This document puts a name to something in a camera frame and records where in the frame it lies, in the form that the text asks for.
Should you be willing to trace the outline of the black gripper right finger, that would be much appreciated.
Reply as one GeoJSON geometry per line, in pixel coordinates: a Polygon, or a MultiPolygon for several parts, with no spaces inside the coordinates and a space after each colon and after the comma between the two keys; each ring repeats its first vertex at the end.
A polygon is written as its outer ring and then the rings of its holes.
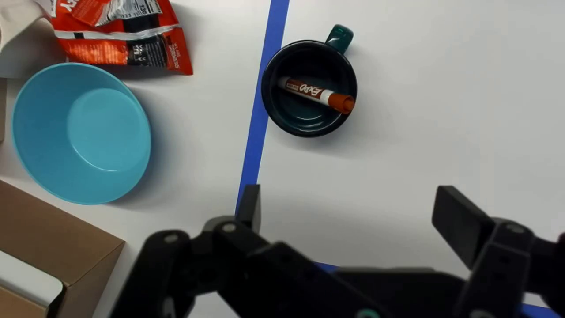
{"type": "Polygon", "coordinates": [[[523,318],[526,294],[565,317],[565,242],[491,218],[454,186],[438,186],[433,226],[470,271],[455,318],[523,318]]]}

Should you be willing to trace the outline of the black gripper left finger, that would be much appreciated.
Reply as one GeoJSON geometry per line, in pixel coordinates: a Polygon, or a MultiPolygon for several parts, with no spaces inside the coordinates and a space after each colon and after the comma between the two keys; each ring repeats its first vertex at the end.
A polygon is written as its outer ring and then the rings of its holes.
{"type": "Polygon", "coordinates": [[[205,223],[198,237],[152,233],[109,318],[189,318],[217,294],[240,318],[323,318],[328,274],[282,242],[258,233],[259,186],[247,186],[235,216],[205,223]]]}

